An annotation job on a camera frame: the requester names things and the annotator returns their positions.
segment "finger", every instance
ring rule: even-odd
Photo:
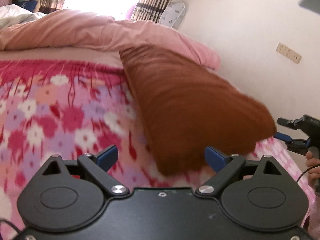
[[[320,174],[320,167],[313,168],[310,171],[308,171],[308,173],[309,174],[312,174],[312,173]]]
[[[307,167],[311,167],[311,166],[318,165],[318,164],[320,164],[320,160],[316,159],[316,158],[312,158],[312,159],[309,159],[306,161]]]
[[[306,158],[307,158],[307,160],[308,159],[311,159],[313,156],[312,156],[312,152],[307,152],[306,153]]]
[[[312,173],[308,175],[308,183],[310,187],[313,187],[313,183],[314,183],[314,179],[319,179],[320,178],[320,174],[318,173]]]

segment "floral blanket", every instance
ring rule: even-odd
[[[198,187],[213,174],[203,168],[166,178],[157,171],[122,69],[17,60],[0,62],[0,73],[0,217],[20,228],[17,197],[53,154],[76,159],[115,144],[119,160],[109,173],[129,188]],[[264,154],[273,155],[295,179],[301,174],[277,140],[257,143],[248,159]],[[300,186],[313,201],[305,179]],[[2,226],[1,234],[11,239],[14,232]]]

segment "black cable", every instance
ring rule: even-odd
[[[298,181],[302,178],[302,176],[303,176],[304,174],[306,174],[308,171],[310,171],[310,170],[312,170],[312,169],[314,169],[314,168],[316,168],[316,167],[320,167],[320,164],[317,164],[317,165],[314,165],[314,166],[312,166],[312,167],[310,167],[310,168],[307,168],[307,169],[300,175],[300,177],[297,179],[297,183],[298,183]]]
[[[0,225],[1,225],[2,223],[5,223],[5,224],[7,224],[8,226],[12,227],[12,229],[13,229],[14,231],[16,231],[18,234],[21,233],[21,230],[20,230],[19,228],[17,228],[13,223],[11,223],[9,220],[4,219],[4,218],[0,218]]]

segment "brown pillowcase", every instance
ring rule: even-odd
[[[276,132],[264,105],[179,54],[145,45],[121,51],[120,57],[164,175],[204,166],[206,146],[244,155]]]

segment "wall socket panel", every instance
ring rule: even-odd
[[[289,47],[281,43],[279,43],[276,51],[285,56],[286,58],[292,60],[295,64],[299,64],[302,58],[300,54],[296,53],[294,50],[290,49]]]

